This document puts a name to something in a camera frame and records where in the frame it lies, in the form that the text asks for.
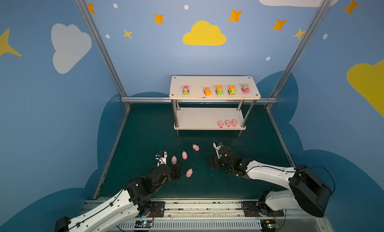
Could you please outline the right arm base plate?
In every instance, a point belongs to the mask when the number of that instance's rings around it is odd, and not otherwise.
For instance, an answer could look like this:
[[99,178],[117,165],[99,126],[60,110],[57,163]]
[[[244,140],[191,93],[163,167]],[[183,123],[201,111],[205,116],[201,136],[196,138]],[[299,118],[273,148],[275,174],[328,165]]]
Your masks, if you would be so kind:
[[245,217],[284,217],[283,210],[273,211],[265,202],[243,201],[241,207]]

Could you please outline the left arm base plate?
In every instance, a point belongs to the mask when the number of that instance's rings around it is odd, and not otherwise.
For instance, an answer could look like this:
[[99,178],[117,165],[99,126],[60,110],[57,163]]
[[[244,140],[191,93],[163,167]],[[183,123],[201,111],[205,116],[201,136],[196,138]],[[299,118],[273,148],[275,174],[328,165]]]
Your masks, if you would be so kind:
[[145,207],[144,211],[141,212],[141,218],[163,218],[165,213],[165,202],[164,201],[153,201],[150,207]]

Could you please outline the orange green toy truck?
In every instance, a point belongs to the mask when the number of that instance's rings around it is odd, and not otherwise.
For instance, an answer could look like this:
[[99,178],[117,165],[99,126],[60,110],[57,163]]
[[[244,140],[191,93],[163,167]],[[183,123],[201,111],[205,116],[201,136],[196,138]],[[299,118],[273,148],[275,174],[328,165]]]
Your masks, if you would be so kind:
[[236,94],[236,89],[235,89],[234,86],[232,86],[232,85],[229,86],[228,94],[229,94],[229,96],[235,96],[235,94]]

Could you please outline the pink green toy car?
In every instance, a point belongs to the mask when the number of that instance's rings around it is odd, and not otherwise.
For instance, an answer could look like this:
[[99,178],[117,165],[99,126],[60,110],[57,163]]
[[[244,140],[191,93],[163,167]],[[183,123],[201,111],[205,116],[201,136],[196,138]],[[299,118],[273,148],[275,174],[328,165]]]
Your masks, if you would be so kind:
[[250,89],[249,89],[247,84],[242,84],[242,92],[243,92],[243,94],[249,94],[250,93]]

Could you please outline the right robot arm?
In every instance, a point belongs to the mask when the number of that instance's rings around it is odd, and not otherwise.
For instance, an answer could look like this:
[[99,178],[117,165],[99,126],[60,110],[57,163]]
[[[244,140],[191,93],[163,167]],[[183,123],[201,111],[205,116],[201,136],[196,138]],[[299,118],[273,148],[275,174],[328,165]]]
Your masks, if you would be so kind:
[[267,217],[282,210],[303,210],[322,218],[332,189],[312,170],[300,164],[297,167],[279,167],[256,160],[239,158],[230,147],[214,142],[216,156],[210,158],[211,167],[226,167],[236,177],[264,181],[283,187],[279,192],[265,191],[251,208],[260,216]]

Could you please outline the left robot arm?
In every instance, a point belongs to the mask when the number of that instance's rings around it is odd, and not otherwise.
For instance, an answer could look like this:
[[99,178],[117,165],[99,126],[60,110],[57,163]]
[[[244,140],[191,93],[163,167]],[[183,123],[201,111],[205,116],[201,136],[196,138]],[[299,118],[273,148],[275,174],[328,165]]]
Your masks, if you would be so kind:
[[180,164],[160,164],[146,175],[130,180],[116,195],[96,208],[71,219],[57,220],[55,231],[106,232],[125,220],[146,216],[152,207],[151,196],[166,182],[180,177]]

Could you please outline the orange green toy car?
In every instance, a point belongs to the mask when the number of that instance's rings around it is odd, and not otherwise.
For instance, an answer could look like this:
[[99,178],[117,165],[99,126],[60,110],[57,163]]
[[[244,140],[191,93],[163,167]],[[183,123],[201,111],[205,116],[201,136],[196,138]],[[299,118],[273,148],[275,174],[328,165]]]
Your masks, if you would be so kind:
[[223,89],[220,85],[216,86],[216,95],[222,96],[223,95]]

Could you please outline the pink green toy truck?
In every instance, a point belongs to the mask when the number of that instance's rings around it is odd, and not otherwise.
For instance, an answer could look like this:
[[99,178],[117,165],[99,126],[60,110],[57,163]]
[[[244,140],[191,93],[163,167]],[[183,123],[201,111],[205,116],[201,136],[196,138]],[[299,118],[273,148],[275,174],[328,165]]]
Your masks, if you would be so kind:
[[183,87],[183,96],[189,96],[190,91],[188,86]]

